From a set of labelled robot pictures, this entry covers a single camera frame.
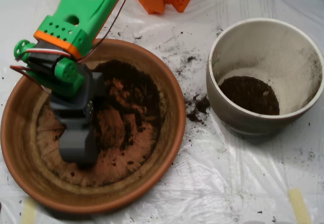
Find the hole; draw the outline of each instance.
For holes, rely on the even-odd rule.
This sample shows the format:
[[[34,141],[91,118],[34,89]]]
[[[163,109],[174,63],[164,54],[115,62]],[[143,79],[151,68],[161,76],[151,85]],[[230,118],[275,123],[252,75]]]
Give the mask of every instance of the hole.
[[[65,21],[72,24],[72,25],[78,25],[79,24],[79,18],[77,18],[75,15],[68,16]]]

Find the masking tape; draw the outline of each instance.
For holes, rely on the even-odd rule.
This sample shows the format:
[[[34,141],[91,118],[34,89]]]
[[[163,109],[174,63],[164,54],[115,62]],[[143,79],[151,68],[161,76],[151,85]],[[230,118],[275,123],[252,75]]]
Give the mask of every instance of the masking tape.
[[[311,224],[312,222],[300,190],[289,190],[288,196],[295,213],[297,224]]]
[[[22,213],[21,224],[34,224],[36,217],[36,202],[31,197],[27,197],[24,202],[24,212]]]

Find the pot rim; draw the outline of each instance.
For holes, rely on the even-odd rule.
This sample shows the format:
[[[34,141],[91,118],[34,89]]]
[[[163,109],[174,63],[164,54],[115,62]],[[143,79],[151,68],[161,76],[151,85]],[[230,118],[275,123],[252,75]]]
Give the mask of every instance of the pot rim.
[[[176,132],[174,144],[170,150],[169,155],[167,156],[166,160],[161,164],[161,166],[154,172],[153,176],[145,182],[143,185],[139,186],[137,189],[132,191],[131,193],[128,193],[125,196],[122,196],[119,199],[116,199],[111,202],[101,203],[93,206],[77,206],[77,205],[67,205],[63,203],[59,203],[57,201],[49,199],[47,196],[44,196],[40,194],[39,192],[36,192],[29,184],[19,176],[18,172],[16,171],[14,161],[10,158],[9,152],[8,152],[8,143],[6,141],[6,127],[7,127],[7,121],[10,120],[8,118],[9,110],[11,107],[11,104],[14,100],[14,98],[17,96],[19,88],[22,86],[23,83],[25,83],[28,78],[22,77],[17,85],[14,87],[13,91],[11,92],[8,102],[5,106],[3,117],[2,117],[2,123],[1,123],[1,148],[4,156],[5,163],[7,165],[7,168],[9,172],[11,173],[12,177],[16,181],[16,183],[24,190],[29,196],[40,202],[41,204],[50,207],[52,209],[62,211],[62,212],[70,212],[75,214],[94,214],[109,210],[118,209],[120,207],[123,207],[127,204],[130,204],[131,202],[135,201],[139,197],[141,197],[143,194],[145,194],[152,186],[154,186],[159,179],[165,174],[165,172],[169,169],[172,162],[174,161],[174,158],[176,157],[178,150],[180,148],[180,145],[182,143],[184,130],[185,130],[185,123],[186,123],[186,113],[185,113],[185,104],[184,104],[184,97],[180,88],[180,85],[171,72],[171,70],[163,63],[162,60],[160,60],[157,56],[155,56],[153,53],[149,52],[148,50],[121,40],[115,40],[115,39],[106,39],[103,41],[105,44],[120,44],[122,46],[125,46],[125,48],[131,48],[138,50],[140,53],[145,53],[147,56],[150,56],[155,63],[158,65],[158,67],[163,70],[166,74],[168,79],[173,84],[175,93],[177,94],[176,98],[173,98],[174,103],[176,103],[179,107],[178,112],[178,118],[179,118],[179,125],[178,130]]]
[[[252,111],[246,110],[243,107],[240,107],[238,105],[236,105],[234,102],[232,102],[230,99],[228,99],[225,94],[222,92],[222,90],[219,88],[219,86],[217,85],[217,82],[214,78],[213,75],[213,69],[212,69],[212,57],[213,57],[213,53],[214,50],[218,44],[218,42],[220,41],[220,39],[222,37],[224,37],[230,30],[232,30],[235,27],[238,27],[240,25],[246,24],[246,23],[253,23],[253,22],[269,22],[269,23],[277,23],[277,24],[281,24],[283,26],[286,26],[292,30],[294,30],[295,32],[299,33],[301,36],[303,36],[306,40],[308,40],[308,42],[313,46],[314,50],[316,51],[318,57],[319,57],[319,61],[321,64],[321,73],[322,73],[322,80],[320,82],[320,87],[317,91],[317,93],[315,94],[315,96],[311,99],[311,101],[309,103],[307,103],[305,106],[303,106],[301,109],[293,112],[293,113],[289,113],[289,114],[284,114],[284,115],[263,115],[263,114],[257,114],[254,113]],[[320,51],[320,49],[318,48],[318,46],[316,45],[316,43],[303,31],[301,31],[300,29],[296,28],[293,25],[290,25],[286,22],[280,21],[280,20],[276,20],[276,19],[270,19],[270,18],[252,18],[252,19],[246,19],[240,22],[237,22],[231,26],[229,26],[228,28],[226,28],[214,41],[214,44],[212,46],[212,49],[209,53],[209,57],[208,57],[208,68],[209,68],[209,75],[212,79],[213,85],[214,87],[217,89],[217,91],[221,94],[221,96],[233,107],[235,107],[236,109],[250,115],[250,116],[255,116],[258,118],[263,118],[263,119],[270,119],[270,120],[279,120],[279,119],[286,119],[286,118],[290,118],[290,117],[294,117],[296,115],[300,115],[303,114],[304,112],[306,112],[307,110],[309,110],[315,103],[316,101],[319,99],[320,95],[323,92],[324,89],[324,58],[323,55]]]

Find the white tablecloth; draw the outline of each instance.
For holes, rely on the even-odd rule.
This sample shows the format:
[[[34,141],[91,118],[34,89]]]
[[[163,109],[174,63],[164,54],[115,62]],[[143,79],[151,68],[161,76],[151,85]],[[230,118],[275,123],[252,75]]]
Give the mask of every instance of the white tablecloth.
[[[15,44],[34,40],[33,33],[58,3],[0,0],[1,114],[20,78],[9,69],[15,63]],[[150,16],[137,0],[127,0],[110,37],[136,43],[160,57],[185,97],[192,98],[206,94],[206,62],[217,35],[252,17],[289,22],[324,51],[324,0],[191,0],[183,14],[169,6],[164,15]],[[195,59],[186,63],[190,56]],[[301,190],[312,223],[324,222],[323,107],[321,97],[297,122],[258,144],[232,136],[212,110],[199,115],[206,126],[187,120],[178,156],[161,181],[135,203],[111,214],[56,215],[37,204],[34,214],[26,216],[28,197],[0,155],[0,223],[297,223],[288,199],[293,188]]]

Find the plastic sheet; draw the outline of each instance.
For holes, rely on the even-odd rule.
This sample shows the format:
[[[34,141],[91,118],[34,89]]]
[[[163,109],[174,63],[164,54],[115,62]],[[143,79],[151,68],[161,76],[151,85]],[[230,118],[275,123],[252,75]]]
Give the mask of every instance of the plastic sheet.
[[[32,35],[59,0],[0,0],[0,113],[20,75],[9,70],[13,48]],[[183,14],[167,7],[146,14],[127,0],[110,38],[136,43],[173,71],[186,99],[206,94],[207,57],[217,35],[236,21],[270,17],[305,31],[324,51],[324,0],[191,0]],[[108,29],[116,11],[103,27]],[[115,213],[69,216],[36,205],[24,210],[27,195],[0,155],[0,223],[297,223],[288,191],[302,192],[312,223],[324,222],[324,98],[280,134],[258,144],[232,136],[212,110],[187,120],[179,153],[160,182],[145,196]],[[192,110],[188,105],[187,112]]]

